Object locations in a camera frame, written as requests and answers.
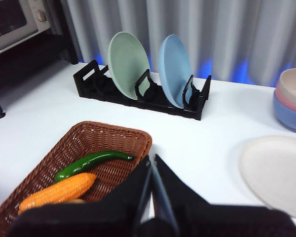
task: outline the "brown wicker basket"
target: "brown wicker basket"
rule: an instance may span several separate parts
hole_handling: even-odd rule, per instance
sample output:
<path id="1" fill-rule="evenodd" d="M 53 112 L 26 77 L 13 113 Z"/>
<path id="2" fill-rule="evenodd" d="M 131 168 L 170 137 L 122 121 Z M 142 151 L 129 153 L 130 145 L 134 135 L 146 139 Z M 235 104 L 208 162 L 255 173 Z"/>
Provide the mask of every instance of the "brown wicker basket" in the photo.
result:
<path id="1" fill-rule="evenodd" d="M 8 233 L 17 216 L 19 203 L 28 195 L 51 185 L 54 175 L 68 164 L 87 154 L 105 150 L 136 156 L 133 161 L 111 160 L 90 170 L 98 178 L 82 199 L 95 202 L 127 177 L 148 154 L 151 144 L 151 136 L 140 130 L 90 121 L 76 124 L 0 206 L 0 237 Z"/>

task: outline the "stacked bowls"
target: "stacked bowls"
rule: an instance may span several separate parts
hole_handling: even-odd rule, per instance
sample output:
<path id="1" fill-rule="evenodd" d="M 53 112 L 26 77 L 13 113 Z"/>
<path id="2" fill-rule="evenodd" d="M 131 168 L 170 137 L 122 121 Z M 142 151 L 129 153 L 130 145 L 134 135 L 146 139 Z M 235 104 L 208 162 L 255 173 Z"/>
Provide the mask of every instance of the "stacked bowls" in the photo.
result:
<path id="1" fill-rule="evenodd" d="M 280 75 L 274 91 L 273 106 L 278 120 L 296 130 L 296 68 Z"/>

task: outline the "black dish rack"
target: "black dish rack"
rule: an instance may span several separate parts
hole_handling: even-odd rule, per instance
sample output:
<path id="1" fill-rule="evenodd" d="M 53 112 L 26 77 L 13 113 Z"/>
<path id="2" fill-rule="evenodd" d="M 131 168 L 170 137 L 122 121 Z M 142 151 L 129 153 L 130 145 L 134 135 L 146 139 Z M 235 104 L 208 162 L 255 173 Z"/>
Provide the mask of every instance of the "black dish rack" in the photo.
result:
<path id="1" fill-rule="evenodd" d="M 92 70 L 94 70 L 94 73 L 87 79 L 84 79 L 84 77 Z M 115 86 L 112 78 L 104 75 L 108 70 L 109 67 L 107 65 L 100 70 L 98 62 L 92 60 L 85 67 L 75 73 L 74 81 L 79 96 L 201 120 L 204 104 L 206 100 L 208 100 L 211 85 L 210 75 L 207 77 L 201 91 L 195 88 L 193 85 L 193 75 L 190 76 L 182 93 L 184 108 L 180 109 L 173 106 L 168 101 L 163 93 L 162 87 L 151 79 L 149 69 L 141 75 L 134 85 L 138 100 L 132 100 L 123 95 Z M 145 94 L 141 95 L 139 92 L 139 86 L 145 79 L 149 81 L 150 86 Z M 192 95 L 190 100 L 186 101 L 185 94 L 189 87 L 192 88 Z"/>

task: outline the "white tabletop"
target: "white tabletop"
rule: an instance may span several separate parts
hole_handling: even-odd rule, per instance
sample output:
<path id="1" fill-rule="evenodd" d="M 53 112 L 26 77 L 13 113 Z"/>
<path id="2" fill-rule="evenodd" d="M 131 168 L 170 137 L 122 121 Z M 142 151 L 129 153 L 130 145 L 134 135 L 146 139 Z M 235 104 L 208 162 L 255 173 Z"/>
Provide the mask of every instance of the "white tabletop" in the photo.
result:
<path id="1" fill-rule="evenodd" d="M 197 121 L 80 98 L 73 74 L 83 66 L 56 62 L 0 95 L 6 111 L 0 119 L 0 205 L 70 127 L 84 120 L 148 132 L 151 153 L 212 204 L 263 205 L 241 178 L 238 158 L 253 138 L 296 137 L 274 117 L 274 88 L 213 80 Z M 194 79 L 199 88 L 204 81 Z"/>

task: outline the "oven knob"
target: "oven knob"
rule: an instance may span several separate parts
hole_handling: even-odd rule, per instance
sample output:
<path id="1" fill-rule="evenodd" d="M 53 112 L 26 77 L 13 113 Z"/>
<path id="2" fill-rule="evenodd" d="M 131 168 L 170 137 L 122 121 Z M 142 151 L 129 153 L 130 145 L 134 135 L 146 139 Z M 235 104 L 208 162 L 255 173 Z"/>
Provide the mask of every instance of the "oven knob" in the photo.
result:
<path id="1" fill-rule="evenodd" d="M 38 11 L 37 12 L 37 18 L 38 18 L 39 21 L 46 21 L 47 20 L 46 14 L 43 11 Z"/>

